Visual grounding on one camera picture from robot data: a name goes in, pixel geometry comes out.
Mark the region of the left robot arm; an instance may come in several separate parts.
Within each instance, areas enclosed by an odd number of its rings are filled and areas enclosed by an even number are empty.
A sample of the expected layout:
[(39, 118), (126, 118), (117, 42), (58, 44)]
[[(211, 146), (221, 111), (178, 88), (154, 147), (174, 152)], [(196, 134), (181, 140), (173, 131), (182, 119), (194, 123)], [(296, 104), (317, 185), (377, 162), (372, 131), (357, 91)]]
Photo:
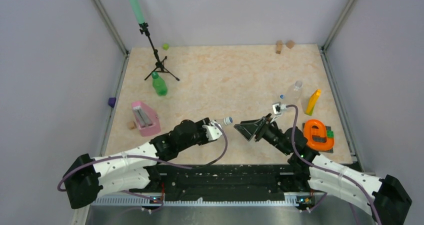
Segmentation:
[(67, 194), (74, 210), (93, 203), (102, 196), (131, 189), (154, 192), (160, 187), (158, 164), (172, 165), (171, 160), (192, 147), (218, 140), (223, 128), (215, 120), (183, 120), (167, 133), (158, 135), (135, 148), (113, 155), (78, 156), (65, 172), (57, 189)]

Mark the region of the green plastic bottle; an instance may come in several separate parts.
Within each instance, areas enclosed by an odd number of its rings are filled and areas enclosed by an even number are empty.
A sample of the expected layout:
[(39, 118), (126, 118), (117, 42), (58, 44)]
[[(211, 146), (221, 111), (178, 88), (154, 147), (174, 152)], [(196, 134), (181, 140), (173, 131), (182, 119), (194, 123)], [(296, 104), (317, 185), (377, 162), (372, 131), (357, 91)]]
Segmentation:
[(152, 87), (154, 88), (158, 96), (166, 96), (168, 93), (168, 87), (163, 78), (156, 72), (151, 73)]

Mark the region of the clear bottle blue-white cap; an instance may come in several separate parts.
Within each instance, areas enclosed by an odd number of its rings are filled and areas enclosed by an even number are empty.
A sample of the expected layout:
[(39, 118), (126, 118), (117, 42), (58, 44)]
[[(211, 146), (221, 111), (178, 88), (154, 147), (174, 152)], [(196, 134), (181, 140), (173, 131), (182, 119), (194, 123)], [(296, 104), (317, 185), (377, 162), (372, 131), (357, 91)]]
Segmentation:
[(226, 116), (223, 118), (214, 118), (213, 120), (221, 127), (226, 127), (233, 124), (233, 118), (231, 116)]

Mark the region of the clear plastic bottle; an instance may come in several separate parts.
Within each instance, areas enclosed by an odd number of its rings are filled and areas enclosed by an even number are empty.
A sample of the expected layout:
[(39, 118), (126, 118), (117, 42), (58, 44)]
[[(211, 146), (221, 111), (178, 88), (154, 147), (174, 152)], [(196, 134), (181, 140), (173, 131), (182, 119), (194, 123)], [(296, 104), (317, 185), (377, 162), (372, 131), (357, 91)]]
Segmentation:
[(291, 85), (286, 94), (285, 94), (285, 104), (286, 105), (296, 105), (302, 96), (303, 92), (303, 82), (297, 80), (293, 85)]

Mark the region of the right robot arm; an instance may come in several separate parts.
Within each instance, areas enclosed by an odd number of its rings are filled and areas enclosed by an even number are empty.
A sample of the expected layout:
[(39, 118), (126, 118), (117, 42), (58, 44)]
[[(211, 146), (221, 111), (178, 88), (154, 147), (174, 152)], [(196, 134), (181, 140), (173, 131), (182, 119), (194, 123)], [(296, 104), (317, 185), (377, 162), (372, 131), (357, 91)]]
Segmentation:
[(412, 199), (396, 177), (373, 176), (339, 164), (307, 146), (308, 140), (296, 126), (282, 132), (269, 116), (242, 121), (234, 128), (246, 140), (265, 140), (288, 155), (297, 190), (310, 188), (337, 197), (372, 216), (378, 225), (406, 221)]

